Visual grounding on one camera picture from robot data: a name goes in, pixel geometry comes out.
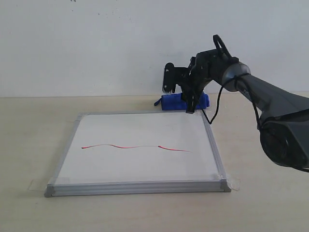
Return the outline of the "dark grey Piper robot arm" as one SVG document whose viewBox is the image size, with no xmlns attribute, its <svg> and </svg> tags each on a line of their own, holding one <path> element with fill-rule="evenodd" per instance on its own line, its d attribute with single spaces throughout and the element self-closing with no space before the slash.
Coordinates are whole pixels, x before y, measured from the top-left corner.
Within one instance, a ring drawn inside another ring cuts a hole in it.
<svg viewBox="0 0 309 232">
<path fill-rule="evenodd" d="M 203 88 L 215 81 L 230 92 L 239 92 L 252 105 L 264 153 L 276 165 L 309 171 L 309 100 L 287 92 L 250 72 L 237 57 L 209 50 L 192 57 L 187 68 L 178 68 L 177 84 L 187 101 L 196 102 Z"/>
</svg>

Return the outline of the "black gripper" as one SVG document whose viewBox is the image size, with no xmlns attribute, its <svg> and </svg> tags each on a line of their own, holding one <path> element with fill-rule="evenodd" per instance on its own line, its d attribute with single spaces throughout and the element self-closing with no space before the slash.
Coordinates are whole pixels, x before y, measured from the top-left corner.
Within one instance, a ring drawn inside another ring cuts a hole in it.
<svg viewBox="0 0 309 232">
<path fill-rule="evenodd" d="M 215 49 L 199 52 L 191 57 L 189 66 L 181 73 L 177 84 L 181 87 L 186 101 L 186 113 L 193 114 L 204 87 L 211 81 L 209 78 L 210 60 L 217 55 Z"/>
</svg>

